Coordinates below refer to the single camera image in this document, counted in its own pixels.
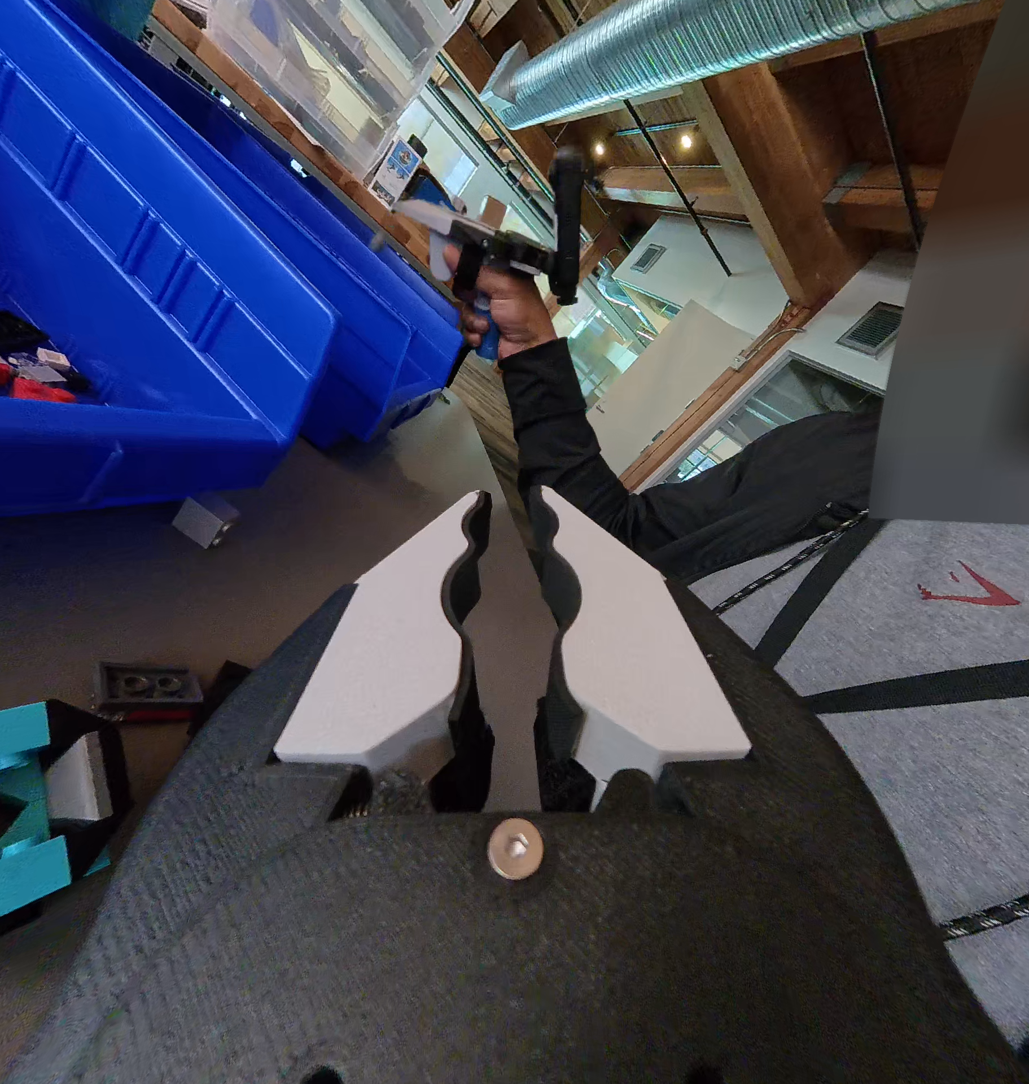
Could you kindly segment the blue cardboard box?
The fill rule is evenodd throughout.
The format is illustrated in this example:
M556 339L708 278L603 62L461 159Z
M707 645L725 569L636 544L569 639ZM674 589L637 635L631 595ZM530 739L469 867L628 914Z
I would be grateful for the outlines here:
M451 196L426 165L421 165L413 173L413 179L406 185L402 195L404 198L423 201L453 212L467 211L466 202L460 196Z

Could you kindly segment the small picture card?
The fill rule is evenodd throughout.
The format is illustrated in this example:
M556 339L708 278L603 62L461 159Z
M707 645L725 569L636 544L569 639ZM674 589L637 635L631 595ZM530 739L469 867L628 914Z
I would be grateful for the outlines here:
M426 144L417 136L395 137L380 158L369 182L369 191L391 208L413 180L426 157Z

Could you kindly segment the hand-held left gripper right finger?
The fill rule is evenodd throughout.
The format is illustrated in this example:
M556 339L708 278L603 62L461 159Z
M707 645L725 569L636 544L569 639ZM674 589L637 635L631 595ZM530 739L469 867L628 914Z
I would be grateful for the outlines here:
M672 764L751 753L681 606L694 601L569 500L529 498L540 588L558 627L546 691L546 758L577 766L600 805L619 773L655 783Z

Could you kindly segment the grey sweatshirt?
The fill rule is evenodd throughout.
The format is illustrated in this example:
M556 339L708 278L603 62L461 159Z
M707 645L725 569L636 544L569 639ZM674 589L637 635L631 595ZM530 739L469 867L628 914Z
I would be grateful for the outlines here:
M1029 526L871 521L691 585L816 713L1029 1048Z

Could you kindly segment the person's right forearm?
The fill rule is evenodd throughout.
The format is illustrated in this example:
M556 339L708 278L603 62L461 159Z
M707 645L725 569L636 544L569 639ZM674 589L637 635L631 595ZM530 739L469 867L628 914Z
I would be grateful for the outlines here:
M685 481L631 493L604 461L565 339L501 367L522 496L553 489L685 584L825 535L869 509L880 408L803 417Z

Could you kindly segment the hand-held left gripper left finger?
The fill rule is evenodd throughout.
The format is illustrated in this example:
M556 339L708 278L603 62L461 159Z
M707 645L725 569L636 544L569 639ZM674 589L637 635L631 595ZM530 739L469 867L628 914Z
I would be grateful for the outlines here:
M346 589L276 761L399 770L426 784L440 812L483 810L494 734L465 624L480 602L492 509L488 491L471 491Z

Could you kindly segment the silver ventilation duct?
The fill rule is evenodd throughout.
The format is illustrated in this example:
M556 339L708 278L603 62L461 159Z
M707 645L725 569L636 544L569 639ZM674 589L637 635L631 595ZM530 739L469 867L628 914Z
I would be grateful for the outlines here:
M897 46L996 20L1002 2L616 2L531 59L510 47L480 101L512 131L583 120L676 96L691 83L768 63L841 59L863 40Z

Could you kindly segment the person's right hand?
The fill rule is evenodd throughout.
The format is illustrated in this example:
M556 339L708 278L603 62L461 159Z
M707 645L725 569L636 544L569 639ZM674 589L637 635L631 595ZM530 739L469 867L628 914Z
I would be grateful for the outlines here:
M533 278L485 264L473 289L452 285L452 292L461 305L459 325L470 350L480 348L491 323L499 333L499 361L558 339Z

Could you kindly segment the black brick plate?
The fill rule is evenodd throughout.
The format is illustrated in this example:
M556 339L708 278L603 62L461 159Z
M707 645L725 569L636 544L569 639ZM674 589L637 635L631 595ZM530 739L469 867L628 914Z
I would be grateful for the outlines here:
M193 739L209 722L209 719L220 710L226 699L250 676L249 667L235 661L226 660L217 671L213 684L203 693L202 701L196 705L191 714L186 735Z

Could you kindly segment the pile of mixed toy bricks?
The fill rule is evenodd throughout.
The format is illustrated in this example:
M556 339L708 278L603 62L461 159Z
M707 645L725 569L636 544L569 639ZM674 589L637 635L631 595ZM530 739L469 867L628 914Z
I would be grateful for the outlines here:
M0 398L73 403L91 401L93 383L25 318L0 309Z

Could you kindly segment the light grey toy block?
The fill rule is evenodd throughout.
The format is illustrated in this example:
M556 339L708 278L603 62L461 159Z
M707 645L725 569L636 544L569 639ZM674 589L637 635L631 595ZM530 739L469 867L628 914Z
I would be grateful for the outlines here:
M173 515L172 527L200 549L217 549L240 519L239 511L215 492L186 496Z

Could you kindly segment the clear plastic drawer stack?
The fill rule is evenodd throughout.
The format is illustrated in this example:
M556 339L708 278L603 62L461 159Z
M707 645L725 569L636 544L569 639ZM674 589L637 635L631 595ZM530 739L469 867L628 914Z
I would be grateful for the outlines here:
M472 1L213 1L207 34L359 181Z

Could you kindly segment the teal and black brick assembly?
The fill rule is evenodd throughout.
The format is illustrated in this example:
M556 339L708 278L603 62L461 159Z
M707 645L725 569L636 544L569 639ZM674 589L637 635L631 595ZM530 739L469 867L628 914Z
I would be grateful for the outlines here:
M132 808L115 725L55 699L0 710L0 937L107 868Z

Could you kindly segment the grey desk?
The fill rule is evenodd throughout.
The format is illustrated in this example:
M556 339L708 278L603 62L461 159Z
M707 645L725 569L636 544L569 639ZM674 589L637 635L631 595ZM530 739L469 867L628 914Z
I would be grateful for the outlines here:
M505 398L461 374L453 389L383 442L321 453L296 443L259 490L232 493L241 513L220 549L200 549L169 506L0 521L0 709L57 699L87 709L97 662L184 664L210 681L226 661L254 671L266 708L320 653L333 593L453 505L488 490L491 543L483 598L467 619L480 702L496 738L488 811L540 806L533 717L554 623L524 547L511 490ZM127 724L136 810L112 839L106 872L49 899L43 916L0 937L0 1082L57 999L115 988L115 951L140 956L173 939L196 909L234 886L265 851L324 820L331 779L278 779L273 740L230 735L226 710L186 741L182 723Z

